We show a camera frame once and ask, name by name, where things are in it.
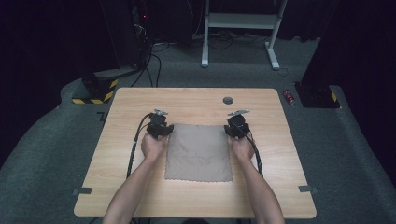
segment hazard tape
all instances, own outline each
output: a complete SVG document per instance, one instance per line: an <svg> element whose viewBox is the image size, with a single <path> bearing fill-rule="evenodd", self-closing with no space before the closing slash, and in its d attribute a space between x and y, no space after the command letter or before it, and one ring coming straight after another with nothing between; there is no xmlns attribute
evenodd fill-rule
<svg viewBox="0 0 396 224"><path fill-rule="evenodd" d="M100 104L106 104L110 101L111 97L114 94L114 90L116 89L117 84L119 83L118 79L115 79L110 83L110 86L108 90L106 91L107 94L104 99L81 99L81 98L73 98L72 101L76 105L86 105L86 104L95 104L95 105L100 105Z"/></svg>

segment wooden table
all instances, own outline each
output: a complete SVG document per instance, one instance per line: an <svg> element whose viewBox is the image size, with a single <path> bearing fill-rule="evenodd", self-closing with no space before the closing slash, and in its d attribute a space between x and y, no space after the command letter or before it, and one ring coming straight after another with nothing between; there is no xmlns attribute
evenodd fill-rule
<svg viewBox="0 0 396 224"><path fill-rule="evenodd" d="M223 98L233 98L226 105ZM312 218L316 215L304 171L293 143L290 129L272 89L152 89L117 90L107 116L75 214L79 217L102 217L116 190L125 180L131 148L140 120L154 108L169 113L168 124L227 124L227 114L249 109L244 117L250 126L262 157L263 174L273 188L286 218ZM133 170L143 160L139 138ZM232 182L206 183L165 180L166 150L156 164L145 188L136 217L254 217L248 201L246 184L239 164L230 151Z"/></svg>

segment gray cloth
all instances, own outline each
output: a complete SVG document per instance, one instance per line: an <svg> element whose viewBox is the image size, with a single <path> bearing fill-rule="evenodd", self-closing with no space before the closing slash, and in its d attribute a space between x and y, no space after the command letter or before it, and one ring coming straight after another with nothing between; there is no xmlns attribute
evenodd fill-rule
<svg viewBox="0 0 396 224"><path fill-rule="evenodd" d="M175 124L169 137L165 179L233 181L223 126Z"/></svg>

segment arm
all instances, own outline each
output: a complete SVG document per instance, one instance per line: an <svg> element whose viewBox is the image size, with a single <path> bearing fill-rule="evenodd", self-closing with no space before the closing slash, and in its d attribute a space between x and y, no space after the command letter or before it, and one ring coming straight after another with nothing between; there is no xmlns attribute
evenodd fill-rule
<svg viewBox="0 0 396 224"><path fill-rule="evenodd" d="M149 181L151 170L163 153L166 137L159 140L147 134L142 140L145 155L142 163L120 186L107 208L103 223L130 223L139 205L144 187Z"/></svg>
<svg viewBox="0 0 396 224"><path fill-rule="evenodd" d="M254 167L251 157L253 148L246 137L241 139L230 138L233 152L242 168L247 182L247 191L250 205L258 223L285 223L279 202L271 187Z"/></svg>

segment forearm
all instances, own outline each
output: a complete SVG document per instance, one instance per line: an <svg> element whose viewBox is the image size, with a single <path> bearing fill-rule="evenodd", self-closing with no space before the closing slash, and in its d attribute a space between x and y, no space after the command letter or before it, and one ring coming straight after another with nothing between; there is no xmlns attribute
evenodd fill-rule
<svg viewBox="0 0 396 224"><path fill-rule="evenodd" d="M144 159L117 190L107 208L103 223L130 223L155 161Z"/></svg>
<svg viewBox="0 0 396 224"><path fill-rule="evenodd" d="M240 161L247 183L250 205L258 223L285 223L279 202L271 187L251 161Z"/></svg>

